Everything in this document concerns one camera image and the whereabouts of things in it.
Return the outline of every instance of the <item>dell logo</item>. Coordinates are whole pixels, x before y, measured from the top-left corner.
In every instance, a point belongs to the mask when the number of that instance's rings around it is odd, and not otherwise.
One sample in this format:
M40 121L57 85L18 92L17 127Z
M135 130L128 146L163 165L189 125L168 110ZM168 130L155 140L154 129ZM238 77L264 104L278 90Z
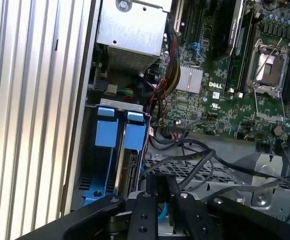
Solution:
M217 89L222 89L222 85L220 83L215 83L215 82L212 82L212 81L210 81L208 83L208 86L213 87L213 88L217 88Z

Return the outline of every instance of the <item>white sticker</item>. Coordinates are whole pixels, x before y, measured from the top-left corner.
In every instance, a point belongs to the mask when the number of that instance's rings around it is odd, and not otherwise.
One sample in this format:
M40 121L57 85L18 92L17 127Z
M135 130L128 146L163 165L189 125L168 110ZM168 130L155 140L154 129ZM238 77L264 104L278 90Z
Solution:
M213 99L220 99L220 93L217 92L217 91L214 91L213 92L213 96L212 96Z
M240 30L240 34L239 34L239 38L238 38L238 44L237 44L237 49L236 49L236 56L241 54L242 42L243 42L243 37L244 37L244 30L245 30L244 27Z
M149 127L149 135L154 137L154 129L151 126Z

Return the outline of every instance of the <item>chip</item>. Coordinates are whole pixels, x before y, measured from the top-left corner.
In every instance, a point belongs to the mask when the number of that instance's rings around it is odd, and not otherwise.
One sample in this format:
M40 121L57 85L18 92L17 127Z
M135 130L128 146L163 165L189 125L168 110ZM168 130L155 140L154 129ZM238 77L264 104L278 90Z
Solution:
M190 115L190 119L191 119L191 120L196 120L196 119L197 119L197 113L192 113L192 114Z
M224 124L223 122L220 122L220 123L218 124L218 129L223 129L224 126L225 126L225 124Z

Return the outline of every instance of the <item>heatsink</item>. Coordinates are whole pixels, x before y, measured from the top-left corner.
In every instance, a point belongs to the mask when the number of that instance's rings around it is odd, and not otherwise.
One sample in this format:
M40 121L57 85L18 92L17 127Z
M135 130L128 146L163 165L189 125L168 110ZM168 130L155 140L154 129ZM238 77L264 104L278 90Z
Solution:
M181 66L177 90L198 94L201 90L203 69L198 66Z

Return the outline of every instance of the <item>perforated metal panel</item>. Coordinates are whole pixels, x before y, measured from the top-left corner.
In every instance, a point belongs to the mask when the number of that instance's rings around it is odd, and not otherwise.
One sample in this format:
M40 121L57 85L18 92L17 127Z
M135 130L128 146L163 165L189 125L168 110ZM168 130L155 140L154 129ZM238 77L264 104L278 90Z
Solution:
M91 0L0 0L0 240L60 216Z
M108 55L109 65L112 68L137 74L147 69L159 58L115 47L108 47Z

